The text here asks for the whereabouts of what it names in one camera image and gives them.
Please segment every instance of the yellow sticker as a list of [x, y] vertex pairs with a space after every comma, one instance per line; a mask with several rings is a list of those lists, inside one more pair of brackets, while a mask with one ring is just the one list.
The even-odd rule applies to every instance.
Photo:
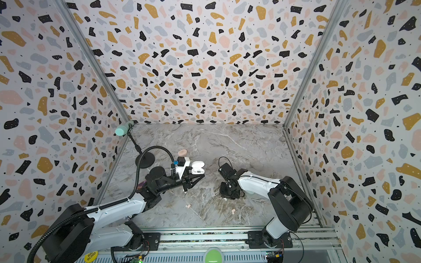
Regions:
[[98, 257], [98, 251], [95, 251], [95, 252], [91, 252], [89, 254], [86, 254], [85, 255], [85, 262], [86, 263], [91, 263], [94, 260], [96, 260], [96, 257]]

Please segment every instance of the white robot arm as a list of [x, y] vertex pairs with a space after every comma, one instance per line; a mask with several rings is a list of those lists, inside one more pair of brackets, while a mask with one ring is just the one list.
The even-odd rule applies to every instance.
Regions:
[[[246, 169], [236, 171], [228, 163], [223, 164], [218, 171], [225, 179], [219, 191], [222, 197], [234, 200], [240, 198], [240, 191], [243, 190], [271, 201], [277, 217], [262, 230], [261, 240], [267, 247], [278, 246], [284, 233], [297, 231], [314, 209], [310, 199], [289, 176], [270, 179]], [[288, 201], [285, 196], [290, 195], [291, 199]]]

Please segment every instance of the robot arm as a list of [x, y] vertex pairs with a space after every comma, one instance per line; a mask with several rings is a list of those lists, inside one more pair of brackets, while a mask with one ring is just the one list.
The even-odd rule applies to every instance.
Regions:
[[204, 178], [203, 162], [193, 162], [179, 157], [174, 162], [173, 178], [166, 176], [164, 168], [158, 166], [150, 170], [145, 181], [140, 183], [130, 200], [111, 205], [81, 207], [79, 204], [69, 206], [50, 227], [52, 229], [66, 218], [85, 210], [98, 208], [96, 212], [80, 216], [77, 220], [59, 228], [48, 236], [42, 247], [52, 263], [75, 262], [90, 252], [110, 247], [124, 247], [137, 250], [144, 245], [142, 230], [132, 221], [117, 227], [105, 226], [128, 216], [137, 215], [153, 208], [160, 200], [161, 193], [183, 186], [184, 191], [191, 189]]
[[[277, 217], [262, 231], [263, 241], [268, 247], [277, 246], [285, 232], [297, 231], [314, 209], [310, 199], [289, 176], [270, 179], [246, 169], [237, 172], [228, 163], [223, 164], [218, 171], [225, 179], [220, 188], [223, 197], [234, 200], [240, 197], [240, 191], [243, 190], [259, 194], [272, 203]], [[288, 200], [285, 196], [291, 196], [291, 199]]]

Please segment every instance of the black round base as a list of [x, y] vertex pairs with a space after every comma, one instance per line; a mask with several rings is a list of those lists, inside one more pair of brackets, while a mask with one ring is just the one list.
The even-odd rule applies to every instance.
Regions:
[[[138, 155], [136, 157], [136, 161], [135, 164], [137, 165], [137, 163], [139, 162], [140, 159], [140, 155]], [[155, 156], [153, 153], [147, 152], [145, 153], [145, 156], [143, 156], [143, 159], [140, 162], [140, 168], [141, 169], [145, 169], [148, 168], [150, 166], [152, 166], [152, 164], [155, 162]]]

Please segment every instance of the green button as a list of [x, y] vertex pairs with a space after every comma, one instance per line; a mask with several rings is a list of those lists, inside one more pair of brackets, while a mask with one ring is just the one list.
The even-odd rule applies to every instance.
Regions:
[[205, 263], [223, 263], [222, 252], [217, 248], [210, 248], [205, 253]]

